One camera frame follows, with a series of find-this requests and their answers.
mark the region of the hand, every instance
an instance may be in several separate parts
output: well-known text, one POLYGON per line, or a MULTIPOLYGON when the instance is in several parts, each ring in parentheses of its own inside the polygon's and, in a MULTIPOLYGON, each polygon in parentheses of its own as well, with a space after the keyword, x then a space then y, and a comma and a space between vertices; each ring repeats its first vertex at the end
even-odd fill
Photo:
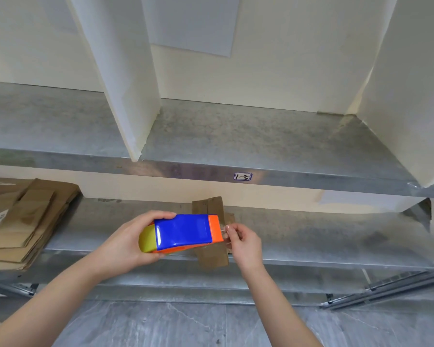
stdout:
POLYGON ((243 276, 264 268, 262 262, 262 240, 246 225, 233 223, 225 227, 230 237, 229 248, 243 276))
POLYGON ((138 237, 155 219, 172 219, 176 213, 151 210, 123 224, 100 247, 84 257, 90 272, 99 281, 125 274, 135 267, 156 262, 160 253, 144 253, 138 246, 138 237))

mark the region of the blue bordered label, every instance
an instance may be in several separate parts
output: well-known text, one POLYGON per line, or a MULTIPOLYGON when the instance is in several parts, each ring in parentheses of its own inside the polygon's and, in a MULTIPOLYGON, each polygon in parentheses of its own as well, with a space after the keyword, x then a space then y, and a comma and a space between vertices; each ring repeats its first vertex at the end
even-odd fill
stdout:
POLYGON ((249 181, 252 179, 252 173, 235 173, 233 179, 237 181, 249 181))

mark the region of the person's left arm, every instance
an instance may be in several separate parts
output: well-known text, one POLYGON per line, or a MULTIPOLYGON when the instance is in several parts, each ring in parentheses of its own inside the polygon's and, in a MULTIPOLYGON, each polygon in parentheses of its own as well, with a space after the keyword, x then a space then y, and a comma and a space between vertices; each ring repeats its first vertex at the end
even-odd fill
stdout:
POLYGON ((154 219, 174 216, 172 212, 150 211, 122 225, 4 321, 0 347, 50 347, 95 285, 163 256, 140 251, 138 237, 154 219))

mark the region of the yellow plastic part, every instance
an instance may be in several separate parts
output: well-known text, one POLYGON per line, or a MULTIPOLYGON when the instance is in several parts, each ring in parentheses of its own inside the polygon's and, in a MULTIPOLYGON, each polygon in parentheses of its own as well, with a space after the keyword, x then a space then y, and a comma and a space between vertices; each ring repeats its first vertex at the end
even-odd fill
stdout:
POLYGON ((157 250, 156 228, 154 224, 148 225, 143 229, 138 238, 138 245, 142 252, 152 252, 157 250))

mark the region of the forearm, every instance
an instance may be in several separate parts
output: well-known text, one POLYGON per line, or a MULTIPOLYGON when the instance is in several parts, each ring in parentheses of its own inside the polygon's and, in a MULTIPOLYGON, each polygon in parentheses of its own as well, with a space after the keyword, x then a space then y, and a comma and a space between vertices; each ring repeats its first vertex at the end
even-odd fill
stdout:
POLYGON ((320 347, 264 267, 243 273, 273 347, 320 347))
POLYGON ((67 268, 0 325, 0 347, 50 347, 97 283, 84 259, 67 268))

